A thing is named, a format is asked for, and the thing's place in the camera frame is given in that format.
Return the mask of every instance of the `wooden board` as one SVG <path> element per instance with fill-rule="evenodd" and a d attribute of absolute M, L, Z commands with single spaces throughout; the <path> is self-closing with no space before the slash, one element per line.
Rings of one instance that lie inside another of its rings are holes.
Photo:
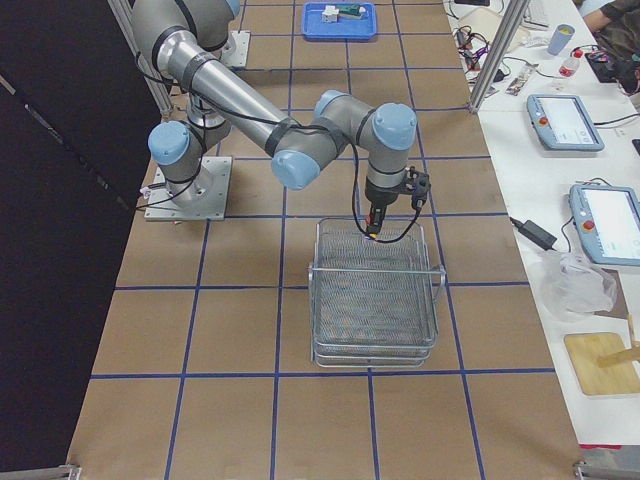
<path fill-rule="evenodd" d="M 585 395 L 640 393 L 640 379 L 631 362 L 612 367 L 598 366 L 598 357 L 626 348 L 617 333 L 567 335 L 564 344 Z"/>

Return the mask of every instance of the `white table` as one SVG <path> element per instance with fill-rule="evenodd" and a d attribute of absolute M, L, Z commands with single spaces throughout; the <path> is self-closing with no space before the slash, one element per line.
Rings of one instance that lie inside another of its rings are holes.
<path fill-rule="evenodd" d="M 498 10 L 500 0 L 492 1 L 491 8 Z M 576 34 L 567 48 L 557 57 L 547 54 L 545 47 L 520 47 L 507 55 L 539 63 L 540 71 L 553 75 L 572 48 L 594 41 L 571 0 L 544 1 L 551 28 L 547 32 L 532 33 L 549 37 L 555 25 L 568 23 L 575 27 Z M 453 8 L 458 16 L 463 16 L 473 7 L 453 5 Z M 457 28 L 457 21 L 450 21 L 452 28 Z M 551 79 L 534 74 L 519 96 L 505 94 L 504 90 L 523 65 L 513 60 L 507 62 L 513 75 L 494 84 L 500 91 L 484 101 L 478 114 L 507 211 L 512 217 L 533 220 L 550 231 L 559 239 L 556 247 L 566 251 L 560 227 L 571 217 L 567 194 L 576 181 L 603 177 L 613 185 L 630 186 L 640 193 L 640 156 L 631 145 L 632 138 L 640 138 L 640 119 L 616 124 L 615 128 L 600 129 L 606 145 L 602 152 L 545 151 L 531 127 L 525 102 L 533 93 L 558 92 L 551 89 Z M 597 82 L 586 60 L 562 93 L 579 95 L 595 122 L 635 113 L 631 102 L 616 84 Z M 570 233 L 574 251 L 579 251 L 574 227 L 569 226 L 565 231 Z M 584 395 L 563 343 L 564 336 L 570 333 L 616 332 L 628 347 L 626 322 L 568 312 L 564 318 L 559 318 L 551 313 L 545 305 L 547 297 L 541 291 L 545 276 L 541 250 L 520 235 L 517 235 L 517 241 L 578 442 L 640 445 L 640 394 Z M 640 319 L 640 269 L 611 268 L 619 271 L 629 312 Z M 639 324 L 640 321 L 636 321 L 636 331 L 640 331 Z"/>

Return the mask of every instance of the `light blue joint cap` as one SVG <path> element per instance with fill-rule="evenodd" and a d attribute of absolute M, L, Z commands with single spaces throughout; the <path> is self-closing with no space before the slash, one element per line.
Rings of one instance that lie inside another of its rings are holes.
<path fill-rule="evenodd" d="M 240 0 L 227 0 L 227 5 L 233 12 L 233 18 L 236 18 L 240 13 Z"/>
<path fill-rule="evenodd" d="M 401 103 L 385 103 L 373 115 L 373 133 L 392 150 L 407 150 L 416 139 L 416 114 Z"/>
<path fill-rule="evenodd" d="M 324 112 L 324 109 L 327 108 L 327 105 L 329 105 L 334 99 L 345 96 L 349 96 L 349 94 L 339 92 L 338 90 L 327 90 L 320 96 L 318 103 L 316 103 L 316 108 L 313 109 L 314 116 L 319 117 L 322 115 L 322 112 Z"/>
<path fill-rule="evenodd" d="M 320 166 L 306 153 L 280 150 L 271 160 L 271 171 L 288 189 L 302 190 L 320 175 Z"/>
<path fill-rule="evenodd" d="M 161 123 L 151 130 L 147 143 L 159 165 L 173 165 L 189 148 L 189 130 L 180 122 Z"/>

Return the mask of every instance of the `metal frame pole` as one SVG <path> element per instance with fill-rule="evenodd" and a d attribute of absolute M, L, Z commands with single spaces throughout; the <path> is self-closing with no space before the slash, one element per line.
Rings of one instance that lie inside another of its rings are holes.
<path fill-rule="evenodd" d="M 495 39 L 489 48 L 487 59 L 482 65 L 482 70 L 471 91 L 469 100 L 469 111 L 471 113 L 478 113 L 478 110 L 480 110 L 480 105 L 484 101 L 489 87 L 491 87 L 493 78 L 502 63 L 502 58 L 518 30 L 520 22 L 522 22 L 522 17 L 528 5 L 529 0 L 511 0 L 509 2 Z"/>
<path fill-rule="evenodd" d="M 82 469 L 75 465 L 0 473 L 0 480 L 80 480 Z"/>
<path fill-rule="evenodd" d="M 600 468 L 590 465 L 574 465 L 574 472 L 578 480 L 639 480 L 637 470 L 618 470 L 617 468 Z"/>
<path fill-rule="evenodd" d="M 116 17 L 118 24 L 120 25 L 120 29 L 124 34 L 124 37 L 127 39 L 127 43 L 129 44 L 129 48 L 131 48 L 131 52 L 133 55 L 138 53 L 138 46 L 136 44 L 135 39 L 133 38 L 133 29 L 131 28 L 131 15 L 132 9 L 131 5 L 127 0 L 108 0 L 109 6 L 113 11 L 113 15 Z M 147 60 L 141 55 L 139 59 L 140 68 L 144 73 L 150 75 L 158 80 L 161 80 L 160 74 L 156 72 L 153 68 L 149 66 Z M 151 95 L 156 101 L 158 108 L 160 109 L 160 113 L 163 117 L 168 117 L 173 111 L 173 104 L 171 103 L 171 99 L 169 97 L 169 93 L 167 92 L 167 88 L 164 84 L 157 83 L 145 78 L 147 85 L 149 86 L 149 90 L 151 91 Z"/>

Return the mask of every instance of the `blue storage tray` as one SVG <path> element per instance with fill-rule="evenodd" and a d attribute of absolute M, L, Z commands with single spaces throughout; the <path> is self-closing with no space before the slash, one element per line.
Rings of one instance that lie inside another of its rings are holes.
<path fill-rule="evenodd" d="M 327 5 L 336 7 L 357 3 L 364 7 L 361 18 L 338 16 L 338 21 L 326 23 L 322 21 L 322 12 Z M 304 4 L 302 12 L 302 34 L 307 38 L 322 40 L 369 40 L 378 33 L 376 8 L 373 3 L 361 2 L 309 2 Z"/>

